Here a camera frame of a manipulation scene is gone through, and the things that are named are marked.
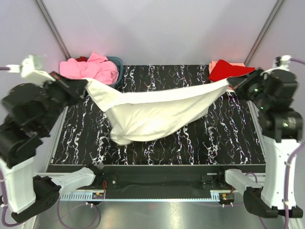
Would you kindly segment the white t shirt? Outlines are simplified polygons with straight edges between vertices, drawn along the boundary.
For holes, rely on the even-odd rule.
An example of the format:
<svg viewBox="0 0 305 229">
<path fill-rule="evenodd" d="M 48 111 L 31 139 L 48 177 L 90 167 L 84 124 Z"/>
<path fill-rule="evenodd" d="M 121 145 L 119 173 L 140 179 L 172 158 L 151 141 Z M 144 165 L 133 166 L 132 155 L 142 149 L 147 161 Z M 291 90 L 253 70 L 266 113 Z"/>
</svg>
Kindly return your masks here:
<svg viewBox="0 0 305 229">
<path fill-rule="evenodd" d="M 166 137 L 207 115 L 208 108 L 223 95 L 229 83 L 220 80 L 171 90 L 121 93 L 94 79 L 86 90 L 107 115 L 110 138 L 118 145 Z"/>
</svg>

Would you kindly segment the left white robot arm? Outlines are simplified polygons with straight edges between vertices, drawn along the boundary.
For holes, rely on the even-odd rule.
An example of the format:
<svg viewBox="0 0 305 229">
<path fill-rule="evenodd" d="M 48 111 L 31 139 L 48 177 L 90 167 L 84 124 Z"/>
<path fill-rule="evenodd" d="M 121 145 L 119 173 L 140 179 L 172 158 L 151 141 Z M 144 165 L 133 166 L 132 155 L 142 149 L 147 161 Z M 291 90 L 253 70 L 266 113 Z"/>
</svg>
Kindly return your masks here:
<svg viewBox="0 0 305 229">
<path fill-rule="evenodd" d="M 0 205 L 3 212 L 11 211 L 15 225 L 50 209 L 67 193 L 102 185 L 102 171 L 92 164 L 57 178 L 34 174 L 42 139 L 50 136 L 65 107 L 85 97 L 87 84 L 51 72 L 42 83 L 17 85 L 2 99 L 8 114 L 0 126 Z"/>
</svg>

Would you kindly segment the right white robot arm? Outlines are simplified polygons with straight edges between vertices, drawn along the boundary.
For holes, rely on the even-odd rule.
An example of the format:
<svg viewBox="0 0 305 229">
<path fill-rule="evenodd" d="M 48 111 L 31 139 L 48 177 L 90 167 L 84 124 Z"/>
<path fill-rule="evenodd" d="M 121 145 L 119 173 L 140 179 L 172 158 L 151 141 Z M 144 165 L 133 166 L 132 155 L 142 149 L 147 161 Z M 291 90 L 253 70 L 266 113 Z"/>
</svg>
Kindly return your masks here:
<svg viewBox="0 0 305 229">
<path fill-rule="evenodd" d="M 296 75 L 281 68 L 257 69 L 227 81 L 239 97 L 258 109 L 266 153 L 265 178 L 260 185 L 241 170 L 228 169 L 216 177 L 218 187 L 234 187 L 253 215 L 302 218 L 303 210 L 297 206 L 294 195 L 296 153 L 301 147 L 304 126 L 302 116 L 291 107 L 298 88 Z"/>
</svg>

